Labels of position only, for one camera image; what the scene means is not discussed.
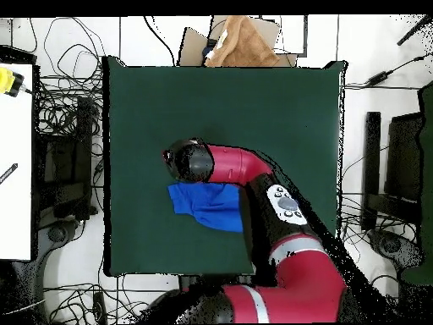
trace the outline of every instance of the black cable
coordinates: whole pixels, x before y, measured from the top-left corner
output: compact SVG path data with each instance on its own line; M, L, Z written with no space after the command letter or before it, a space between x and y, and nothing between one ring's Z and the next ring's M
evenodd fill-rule
M75 44L68 48L58 60L57 69L54 68L53 61L47 51L46 44L50 35L51 28L54 22L62 20L73 20L89 38L94 52L82 44ZM99 136L101 131L101 109L102 109L102 90L101 90L101 61L98 57L95 43L93 42L89 32L94 34L101 43L102 51L105 54L105 49L102 44L101 38L87 26L85 26L79 19L76 18L58 18L52 21L47 36L44 41L44 50L50 60L54 73L58 76L45 76L41 77L41 94L40 94L40 125L37 129L39 133L49 135L63 135L72 136L76 140L76 119L77 119L77 103L79 97L89 97L93 102L93 107L90 108L89 115L92 117L92 133L91 135ZM60 68L60 63L66 54L75 47L83 47L74 65L72 76L69 76L65 71ZM82 53L87 53L96 59L96 67L93 73L88 78L74 77L75 69Z
M389 145L388 145L388 146L385 146L385 147L382 147L379 151L386 150L387 148L389 148ZM344 180L344 175L346 174L346 172L347 172L351 167L353 167L356 163L361 162L361 161L362 161L363 159L365 159L366 157L368 157L368 156L372 156L372 155L373 155L373 153L371 153L370 155L363 156L363 157L361 157L358 161L356 161L356 162L352 163L350 166L348 166L348 167L346 168L346 170L343 172L342 181Z
M35 39L35 48L34 48L33 50L31 50L31 51L23 50L22 48L17 48L17 47L12 46L12 42L11 42L11 45L8 46L8 47L13 48L14 50L19 50L19 51L27 52L27 53L32 53L32 52L35 52L35 51L36 51L36 49L37 49L37 37L36 37L36 33L35 33L35 28L33 27L33 21L31 20L31 18L29 18L29 21L30 21L31 32L33 33L33 38ZM11 39L12 39L12 37L13 37L13 35L12 35L12 34L13 34L13 29L12 29L12 27L13 27L13 26L14 26L14 25L13 25L13 23L12 23L12 21L11 21Z
M83 233L85 232L85 224L86 224L86 221L84 221L84 223L83 223L83 228L81 229L81 234L77 238L71 240L71 242L73 242L75 240L79 240L83 236Z
M118 324L118 277L116 277L116 325Z
M346 90L363 90L363 89L388 89L388 90L420 90L421 87L405 87L405 86L364 86L364 85L345 85Z
M416 58L413 58L412 60L407 61L406 63L403 63L399 66L397 66L395 69L391 69L389 71L382 71L379 74L375 74L374 76L370 77L365 83L362 88L371 88L375 87L376 85L380 84L381 82L385 81L390 74L393 74L398 69L408 65L409 63L413 63L416 61L424 60L426 57L433 55L433 52L428 52L423 56L417 56Z
M373 285L377 279L381 279L381 278L390 278L390 279L395 280L398 284L400 284L400 281L399 281L397 278L394 278L392 275L382 274L382 275L379 275L379 276L375 277L375 278L371 281L371 285Z
M290 59L288 58L288 55L290 54L289 51L287 51L287 50L285 50L285 49L283 49L283 48L278 48L278 47L274 47L272 50L284 51L284 54L286 55L286 58L287 58L287 60L288 60L288 64L290 65L290 67L294 67L294 66L292 65L292 63L290 62Z
M95 289L99 289L108 298L110 298L112 300L115 300L116 303L117 303L117 306L118 306L118 304L120 304L121 306L118 306L118 309L124 308L127 311L127 313L129 313L133 317L135 316L135 313L132 310L128 309L127 304L123 303L118 297L115 298L115 297L109 295L107 293L107 291L104 288L102 288L99 284L89 284L89 285L90 285L90 287L87 288L87 289L75 289L74 292L67 299L65 299L64 301L62 301L62 303L60 303L60 305L58 306L58 308L55 309L54 311L52 311L52 313L50 314L50 316L49 316L49 322L52 323L54 321L56 315L62 309L69 309L73 313L74 318L75 318L75 320L76 320L77 323L79 322L79 320L85 320L86 325L89 325L88 322L87 322L87 319L85 318L85 316L87 314L89 314L89 313L93 313L93 310L88 309L88 308L85 307L85 304L82 301L81 295L89 293L91 291L94 292ZM77 299L77 298L80 299L81 304L79 304L79 303L70 303L71 300ZM74 314L74 311L72 311L71 306L78 306L78 307L80 307L80 309L83 312L83 316L80 319Z
M226 22L226 20L221 20L219 23L217 23L211 28L211 32L209 32L209 38L211 38L212 32L216 29L216 27L219 26L219 24L222 24L223 22Z
M99 201L99 195L98 195L98 192L97 192L98 186L96 186L96 183L98 182L99 178L102 176L102 171L103 171L103 170L104 170L104 167L103 167L103 159L101 159L101 161L99 161L99 163L96 165L96 167L95 167L95 172L93 173L93 179L92 179L93 185L92 185L92 188L93 188L94 191L95 191L95 194L96 194L96 200L97 200L97 202L98 202L98 205L99 205L99 207L101 208L101 210L104 212L104 208L102 207L101 202Z
M44 288L44 292L50 291L75 291L75 290L83 290L77 289L75 287L79 287L80 285L96 285L92 283L81 283L81 284L70 284L70 285L62 285L60 287L46 287ZM104 289L108 293L116 293L115 289ZM154 289L122 289L122 291L131 292L131 293L165 293L167 290L154 290Z
M129 299L128 294L126 293L126 291L125 291L125 287L124 287L125 278L126 278L126 274L124 274L124 275L123 275L123 278L122 278L122 291L123 291L123 293L125 294L126 300L127 300L128 303L129 303L129 307L132 307L131 300Z
M363 208L363 207L359 204L359 202L354 201L354 200L352 200L352 199L350 199L350 198L343 197L343 199L346 200L346 201L351 201L352 203L354 203L354 204L356 204L357 206L359 206L359 208L355 208L355 207L351 207L351 206L344 205L345 207L349 207L349 208L353 208L353 209L356 209L356 210L360 210L360 211L367 212L367 214L364 213L362 217L368 217L368 215L369 215L368 212L371 212L372 217L383 219L382 225L383 225L383 223L384 223L386 220L392 220L393 222L400 222L400 224L404 224L405 226L410 227L410 228L412 229L412 231L413 231L414 233L416 233L415 229L412 227L412 225L411 225L410 223L406 223L406 222L404 222L403 220L401 220L400 218L396 218L396 217L393 217L393 216L391 216L391 215L382 215L382 214L377 213L377 212L375 212L375 211L373 211L373 210L371 210L371 209L369 209L369 208Z
M102 148L102 146L99 144L99 143L92 143L92 146L98 146L99 148L101 148L101 153L94 153L93 151L92 151L92 155L93 156L95 156L95 157L101 157L101 156L103 156L104 155L104 149Z
M280 16L280 32L281 32L281 41L282 41L282 50L286 51L286 47L284 46L284 34L282 33L282 16Z
M149 25L149 22L147 21L147 18L145 16L143 16L143 19L145 20L145 24L147 25L149 30L152 32L152 34L155 35L156 38L162 43L162 45L164 45L167 48L167 50L170 52L170 56L172 57L173 67L176 66L176 63L174 62L174 56L173 56L173 53L172 53L172 50L170 49L170 47L168 47L166 42L151 28L151 26Z
M359 260L361 259L361 252L359 251L358 247L355 245L354 241L352 239L350 241L352 242L352 245L354 246L354 249L358 252L358 260L355 262L355 264L358 264Z

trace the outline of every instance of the cardboard box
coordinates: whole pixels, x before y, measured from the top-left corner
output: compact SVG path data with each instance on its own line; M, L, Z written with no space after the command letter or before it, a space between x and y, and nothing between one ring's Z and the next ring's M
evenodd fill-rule
M228 15L215 15L211 22L210 38L218 40L222 33L224 21ZM275 42L277 41L278 32L280 30L279 25L262 19L252 19L255 28L265 39L266 43L274 48ZM201 66L204 62L203 49L206 47L207 38L194 29L186 27L184 31L184 37L182 39L178 66ZM296 54L277 54L280 58L274 67L295 67L297 55Z
M207 38L190 27L185 27L184 38L180 45L178 66L201 66L203 49Z

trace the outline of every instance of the brown cloth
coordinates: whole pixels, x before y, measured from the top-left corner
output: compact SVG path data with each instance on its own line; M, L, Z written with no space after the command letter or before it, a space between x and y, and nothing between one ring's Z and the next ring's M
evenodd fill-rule
M224 31L227 37L220 48L214 47L213 56L206 60L205 66L272 67L279 61L248 16L228 16L220 40Z

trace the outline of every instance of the yellow tool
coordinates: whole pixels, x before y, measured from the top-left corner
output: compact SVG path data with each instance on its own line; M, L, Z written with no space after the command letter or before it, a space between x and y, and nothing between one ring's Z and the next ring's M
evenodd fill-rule
M12 97L16 97L20 91L31 94L31 91L24 86L23 82L23 75L0 67L0 94L4 93Z

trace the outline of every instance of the power adapter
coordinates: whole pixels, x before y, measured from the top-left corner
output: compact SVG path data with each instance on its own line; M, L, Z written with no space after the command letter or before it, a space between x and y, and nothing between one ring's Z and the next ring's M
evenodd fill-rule
M427 56L429 56L429 55L430 55L430 54L428 53L428 54L425 54L424 56L418 56L418 57L416 57L416 58L413 58L413 59L410 60L410 61L407 61L407 62L404 63L403 65L398 66L398 67L395 68L395 69L392 69L392 70L390 70L390 71L382 71L382 72L380 72L379 74L375 74L373 77L370 77L370 78L367 80L367 84L365 85L365 87L372 87L372 86L375 86L375 85L377 85L377 84L380 84L381 82L385 81L385 80L388 78L388 76L389 76L390 74L392 74L394 71L396 71L397 69L402 68L403 66L407 65L408 63L414 63L414 62L416 62L416 61L424 60L424 59L425 59Z

